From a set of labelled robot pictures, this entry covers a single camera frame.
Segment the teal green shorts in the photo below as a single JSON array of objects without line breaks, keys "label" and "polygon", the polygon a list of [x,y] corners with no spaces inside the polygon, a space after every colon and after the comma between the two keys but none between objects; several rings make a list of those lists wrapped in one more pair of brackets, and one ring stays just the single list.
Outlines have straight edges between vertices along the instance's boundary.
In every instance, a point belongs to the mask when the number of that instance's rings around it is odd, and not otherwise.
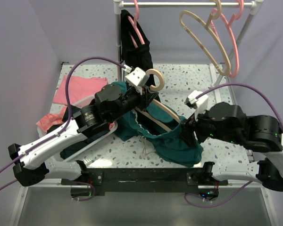
[{"label": "teal green shorts", "polygon": [[180,139],[182,127],[175,119],[154,103],[147,107],[147,113],[165,124],[171,131],[166,132],[140,112],[132,110],[117,120],[118,127],[115,135],[122,141],[127,141],[134,136],[145,138],[153,144],[156,154],[168,162],[193,167],[201,161],[203,147],[199,144],[190,147]]}]

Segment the beige wooden hanger front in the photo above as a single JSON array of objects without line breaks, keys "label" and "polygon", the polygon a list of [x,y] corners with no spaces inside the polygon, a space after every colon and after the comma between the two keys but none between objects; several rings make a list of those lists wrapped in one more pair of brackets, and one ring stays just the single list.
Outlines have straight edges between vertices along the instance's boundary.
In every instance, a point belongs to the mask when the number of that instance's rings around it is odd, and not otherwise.
[{"label": "beige wooden hanger front", "polygon": [[[158,80],[159,80],[159,85],[158,86],[150,85],[150,90],[151,91],[158,91],[158,92],[161,91],[164,88],[164,86],[165,86],[165,79],[164,79],[162,73],[159,72],[156,69],[148,69],[145,72],[146,72],[146,76],[147,76],[146,81],[150,78],[151,74],[155,75],[158,78]],[[164,104],[162,104],[161,102],[159,102],[159,101],[157,101],[155,99],[152,102],[154,103],[154,105],[156,105],[161,110],[166,112],[169,116],[171,116],[177,123],[181,122],[179,116],[177,114],[175,114],[173,111],[171,111],[167,106],[165,106]],[[166,131],[166,132],[170,132],[171,131],[171,129],[167,125],[165,125],[164,123],[156,120],[155,118],[150,116],[150,114],[147,113],[146,111],[142,111],[139,108],[135,108],[135,110],[137,112],[141,113],[142,115],[144,115],[145,117],[147,117],[148,119],[150,119],[151,121],[153,121],[158,126],[160,126],[164,131]]]}]

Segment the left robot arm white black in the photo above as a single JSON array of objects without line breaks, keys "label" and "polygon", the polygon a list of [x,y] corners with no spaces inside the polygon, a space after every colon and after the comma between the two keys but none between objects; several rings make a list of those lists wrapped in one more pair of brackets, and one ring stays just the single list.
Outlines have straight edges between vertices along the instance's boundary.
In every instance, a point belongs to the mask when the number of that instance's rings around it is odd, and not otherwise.
[{"label": "left robot arm white black", "polygon": [[53,156],[63,149],[109,129],[109,124],[138,107],[146,109],[161,90],[153,85],[133,87],[125,84],[122,91],[115,84],[104,86],[88,106],[68,114],[58,129],[27,145],[8,147],[14,176],[22,186],[32,186],[44,179],[60,178],[83,185],[91,178],[83,161],[55,161]]}]

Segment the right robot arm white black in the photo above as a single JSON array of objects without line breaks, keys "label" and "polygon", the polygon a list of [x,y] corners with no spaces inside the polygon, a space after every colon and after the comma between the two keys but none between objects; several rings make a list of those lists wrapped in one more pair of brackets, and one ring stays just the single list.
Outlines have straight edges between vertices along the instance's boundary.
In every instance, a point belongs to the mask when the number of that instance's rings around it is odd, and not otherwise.
[{"label": "right robot arm white black", "polygon": [[206,185],[227,180],[250,181],[283,192],[283,126],[275,117],[247,116],[240,106],[221,102],[204,113],[193,113],[181,126],[181,136],[191,146],[212,138],[265,156],[244,165],[205,162],[191,174],[194,181]]}]

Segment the black shorts on hanger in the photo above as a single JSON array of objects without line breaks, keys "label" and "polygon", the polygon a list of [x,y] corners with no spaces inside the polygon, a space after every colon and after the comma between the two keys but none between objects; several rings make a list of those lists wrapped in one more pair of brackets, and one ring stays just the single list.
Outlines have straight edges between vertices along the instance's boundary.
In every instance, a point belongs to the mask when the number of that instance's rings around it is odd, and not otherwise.
[{"label": "black shorts on hanger", "polygon": [[144,34],[141,26],[137,23],[145,44],[140,43],[137,34],[128,20],[128,17],[133,18],[127,10],[121,12],[121,45],[122,45],[122,60],[127,66],[139,67],[146,71],[153,68],[153,62],[150,54],[150,41]]}]

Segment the pink hanger holding shorts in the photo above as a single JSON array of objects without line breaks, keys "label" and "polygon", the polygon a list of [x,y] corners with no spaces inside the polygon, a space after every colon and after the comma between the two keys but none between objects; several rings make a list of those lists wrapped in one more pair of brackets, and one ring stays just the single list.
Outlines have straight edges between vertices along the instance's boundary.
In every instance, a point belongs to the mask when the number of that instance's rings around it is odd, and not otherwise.
[{"label": "pink hanger holding shorts", "polygon": [[140,11],[139,11],[139,6],[138,6],[138,1],[137,0],[132,0],[132,2],[134,3],[134,7],[135,7],[135,14],[133,16],[133,18],[131,18],[130,16],[128,17],[128,20],[129,22],[131,23],[131,25],[133,26],[136,34],[137,34],[137,37],[139,38],[140,40],[140,43],[142,45],[145,44],[145,41],[142,37],[142,34],[139,30],[139,28],[137,27],[137,23],[138,23],[138,19],[139,19],[139,15],[140,15]]}]

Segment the pink garment in basket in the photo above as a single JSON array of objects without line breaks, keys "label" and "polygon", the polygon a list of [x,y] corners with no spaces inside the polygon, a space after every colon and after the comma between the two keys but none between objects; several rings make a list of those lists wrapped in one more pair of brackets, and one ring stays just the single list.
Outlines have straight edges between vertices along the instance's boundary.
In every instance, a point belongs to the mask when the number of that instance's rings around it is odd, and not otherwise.
[{"label": "pink garment in basket", "polygon": [[112,123],[108,123],[108,128],[109,130],[113,130],[115,128],[115,122],[112,122]]}]

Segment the pink folded shirt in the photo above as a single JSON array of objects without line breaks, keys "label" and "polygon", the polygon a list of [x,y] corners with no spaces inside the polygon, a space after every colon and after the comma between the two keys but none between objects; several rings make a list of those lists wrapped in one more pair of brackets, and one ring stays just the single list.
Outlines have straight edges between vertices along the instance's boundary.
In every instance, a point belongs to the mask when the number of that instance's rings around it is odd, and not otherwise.
[{"label": "pink folded shirt", "polygon": [[[66,80],[67,75],[64,76],[59,88],[57,89],[57,92],[53,98],[53,103],[67,105],[65,92]],[[68,85],[70,103],[74,104],[88,96],[93,96],[107,84],[107,78],[83,78],[79,76],[72,76]]]}]

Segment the dark navy garment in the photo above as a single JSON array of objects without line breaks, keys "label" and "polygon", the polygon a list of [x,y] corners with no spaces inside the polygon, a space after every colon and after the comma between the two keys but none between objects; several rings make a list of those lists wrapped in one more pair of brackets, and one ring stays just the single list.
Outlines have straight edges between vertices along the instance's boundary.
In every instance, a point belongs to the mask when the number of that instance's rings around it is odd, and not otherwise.
[{"label": "dark navy garment", "polygon": [[[50,127],[46,130],[46,134],[57,129],[60,125],[64,124],[67,121],[67,119],[68,119],[68,108],[64,106],[61,109],[60,113],[58,114],[57,118],[53,122],[50,123]],[[102,137],[103,135],[107,134],[108,132],[110,132],[110,129],[106,129],[83,141],[72,144],[71,146],[68,146],[65,149],[63,149],[59,153],[59,155],[63,160],[65,160],[66,158],[74,155],[75,153],[77,153],[78,151],[86,147],[87,145],[91,144],[93,141],[97,140],[98,138]]]}]

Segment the coral patterned garment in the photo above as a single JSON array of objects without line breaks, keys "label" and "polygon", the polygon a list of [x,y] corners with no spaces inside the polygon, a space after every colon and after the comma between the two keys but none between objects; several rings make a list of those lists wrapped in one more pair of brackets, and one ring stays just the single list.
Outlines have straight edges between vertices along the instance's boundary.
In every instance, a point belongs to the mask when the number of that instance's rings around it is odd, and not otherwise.
[{"label": "coral patterned garment", "polygon": [[49,113],[43,116],[37,123],[37,127],[43,132],[47,132],[52,126],[63,124],[63,117],[67,107],[61,108],[59,113]]}]

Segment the white laundry basket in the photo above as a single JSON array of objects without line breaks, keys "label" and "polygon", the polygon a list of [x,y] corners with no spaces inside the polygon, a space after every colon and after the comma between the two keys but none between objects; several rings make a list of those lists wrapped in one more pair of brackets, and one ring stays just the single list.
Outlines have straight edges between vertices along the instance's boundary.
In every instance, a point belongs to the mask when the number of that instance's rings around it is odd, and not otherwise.
[{"label": "white laundry basket", "polygon": [[[53,158],[57,161],[65,161],[65,162],[70,162],[73,161],[79,154],[83,153],[84,151],[86,151],[87,149],[91,148],[92,146],[96,145],[97,143],[99,143],[100,141],[102,141],[104,138],[106,138],[108,135],[112,134],[115,130],[117,129],[117,123],[115,122],[115,128],[113,130],[110,130],[110,132],[108,132],[107,134],[103,135],[102,137],[98,138],[97,140],[93,141],[91,144],[87,145],[86,147],[84,147],[83,149],[81,149],[80,151],[78,151],[77,153],[75,153],[74,155],[66,158],[65,160],[63,160],[59,153],[55,154],[53,156]],[[41,129],[39,129],[37,127],[37,131],[39,134],[39,137],[43,137],[46,135],[46,132],[43,132]]]}]

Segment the white metal clothes rack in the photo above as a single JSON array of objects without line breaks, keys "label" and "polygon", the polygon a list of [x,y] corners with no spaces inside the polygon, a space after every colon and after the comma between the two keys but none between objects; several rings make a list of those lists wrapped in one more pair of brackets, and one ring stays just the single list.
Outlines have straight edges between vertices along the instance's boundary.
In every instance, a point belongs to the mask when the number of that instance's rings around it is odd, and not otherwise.
[{"label": "white metal clothes rack", "polygon": [[[198,46],[203,50],[203,52],[207,55],[207,57],[210,59],[212,65],[215,67],[215,69],[219,72],[219,76],[216,77],[216,81],[213,83],[214,86],[219,85],[222,77],[228,76],[230,78],[237,75],[240,68],[240,61],[239,61],[239,53],[238,53],[238,46],[241,43],[241,40],[243,36],[245,35],[252,19],[254,16],[258,13],[259,9],[261,8],[262,4],[264,2],[262,0],[254,0],[252,2],[244,2],[242,0],[237,0],[235,2],[225,2],[222,3],[219,0],[211,0],[210,2],[138,2],[136,0],[133,0],[132,2],[125,2],[123,0],[115,0],[114,1],[114,13],[116,15],[116,28],[117,28],[117,53],[118,53],[118,60],[122,60],[122,42],[121,42],[121,12],[124,8],[136,8],[136,14],[133,17],[133,28],[136,30],[136,33],[138,34],[138,37],[140,39],[141,43],[144,43],[144,40],[140,34],[140,31],[137,29],[137,20],[139,18],[139,8],[167,8],[167,7],[214,7],[213,12],[210,13],[208,17],[208,21],[205,23],[202,21],[202,19],[197,16],[196,14],[189,12],[189,11],[183,11],[180,14],[180,23],[182,24],[183,28],[186,30],[186,32],[196,41]],[[229,21],[226,20],[226,17],[222,14],[222,8],[239,8],[238,14],[233,14]],[[246,22],[243,25],[243,28],[241,29],[241,32],[237,39],[235,39],[235,36],[232,31],[232,24],[234,21],[238,20],[241,15],[243,14],[243,11],[245,8],[250,9],[249,16],[247,17]],[[183,15],[189,15],[193,17],[195,20],[197,20],[206,30],[207,32],[214,38],[217,46],[219,47],[219,50],[221,51],[221,54],[224,58],[224,67],[223,69],[220,69],[219,66],[217,66],[216,60],[212,57],[212,55],[208,52],[207,48],[204,47],[204,45],[196,38],[196,36],[183,24],[182,17]],[[221,40],[217,34],[216,28],[214,26],[213,20],[216,20],[218,18],[222,18],[229,36],[232,40],[233,48],[231,50],[231,53],[228,55],[225,51],[224,46],[221,43]]]}]

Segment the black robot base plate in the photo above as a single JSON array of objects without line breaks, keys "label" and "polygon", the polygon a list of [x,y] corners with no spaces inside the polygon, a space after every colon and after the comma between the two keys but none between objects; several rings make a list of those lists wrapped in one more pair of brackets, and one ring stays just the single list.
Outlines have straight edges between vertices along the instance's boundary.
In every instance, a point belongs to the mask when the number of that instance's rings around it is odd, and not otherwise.
[{"label": "black robot base plate", "polygon": [[105,193],[192,193],[199,186],[225,186],[227,180],[218,182],[212,177],[213,162],[197,168],[89,168],[86,175],[69,181],[61,180],[63,186],[71,186],[71,195],[87,195],[87,188],[79,188],[79,182],[90,183],[95,194]]}]

